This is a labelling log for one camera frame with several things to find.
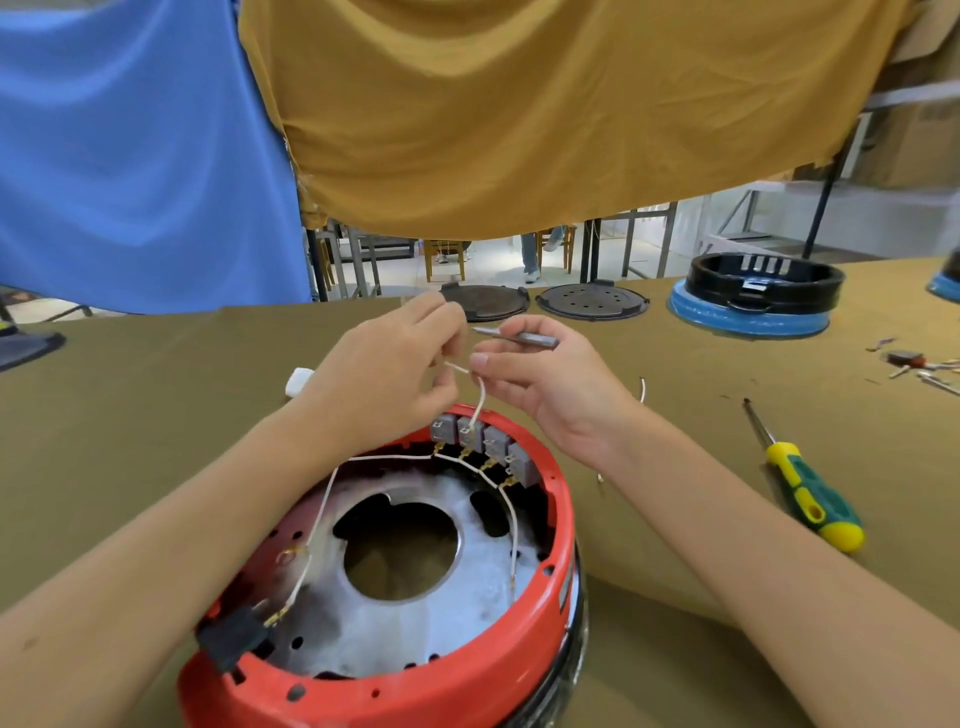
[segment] screwdriver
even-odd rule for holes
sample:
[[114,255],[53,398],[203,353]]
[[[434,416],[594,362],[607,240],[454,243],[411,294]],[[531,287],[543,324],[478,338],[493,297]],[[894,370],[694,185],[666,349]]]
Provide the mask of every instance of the screwdriver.
[[756,431],[763,435],[767,462],[780,471],[790,486],[794,515],[837,550],[853,553],[863,546],[863,523],[850,504],[804,462],[796,445],[778,442],[770,434],[750,400],[744,398],[743,406]]
[[515,344],[523,344],[528,347],[539,347],[540,349],[556,349],[560,346],[560,340],[554,336],[545,336],[541,333],[530,333],[521,331],[514,336],[504,336],[499,328],[473,327],[477,333],[484,336],[492,336],[494,339],[503,339],[504,341],[513,341]]

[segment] fabric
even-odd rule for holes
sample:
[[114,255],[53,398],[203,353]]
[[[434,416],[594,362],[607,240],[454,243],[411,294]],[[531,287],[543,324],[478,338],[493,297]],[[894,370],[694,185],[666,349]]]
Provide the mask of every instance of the fabric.
[[907,0],[244,0],[300,210],[493,238],[825,159]]
[[135,313],[310,300],[229,0],[0,12],[0,283]]

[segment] finger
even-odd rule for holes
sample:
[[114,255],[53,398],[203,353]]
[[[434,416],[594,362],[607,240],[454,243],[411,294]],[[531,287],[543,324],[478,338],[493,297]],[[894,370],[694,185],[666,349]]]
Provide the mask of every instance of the finger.
[[487,387],[488,396],[506,402],[517,409],[523,409],[523,399],[527,394],[526,387],[503,379],[484,379],[484,385]]
[[402,305],[392,313],[404,321],[415,324],[429,316],[446,303],[446,299],[439,291],[427,291]]
[[504,339],[486,339],[473,347],[475,352],[485,353],[524,353],[528,349],[528,347],[514,341],[505,341]]
[[543,377],[544,364],[552,352],[486,353],[470,356],[470,368],[484,379],[504,379],[514,384],[533,384]]
[[414,412],[417,419],[423,423],[430,423],[448,410],[460,396],[457,380],[453,370],[444,367],[433,380],[433,387],[420,395],[414,403]]
[[460,356],[467,341],[467,314],[459,303],[447,303],[435,309],[419,324],[431,352]]
[[528,331],[529,333],[539,333],[544,336],[554,336],[560,341],[563,341],[570,335],[576,335],[576,331],[564,326],[556,319],[551,319],[547,316],[534,316],[532,314],[521,314],[507,319],[500,325],[499,330],[503,336],[516,336],[522,331]]

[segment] mustard yellow cloth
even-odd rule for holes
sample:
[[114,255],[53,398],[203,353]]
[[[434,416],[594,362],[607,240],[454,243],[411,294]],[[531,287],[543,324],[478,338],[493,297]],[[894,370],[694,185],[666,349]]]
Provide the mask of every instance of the mustard yellow cloth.
[[244,0],[304,224],[478,239],[828,158],[908,0]]

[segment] blue cloth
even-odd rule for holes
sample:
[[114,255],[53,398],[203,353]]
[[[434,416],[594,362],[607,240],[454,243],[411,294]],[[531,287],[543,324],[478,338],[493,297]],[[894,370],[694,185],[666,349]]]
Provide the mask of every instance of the blue cloth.
[[0,283],[133,313],[310,300],[229,0],[0,11]]

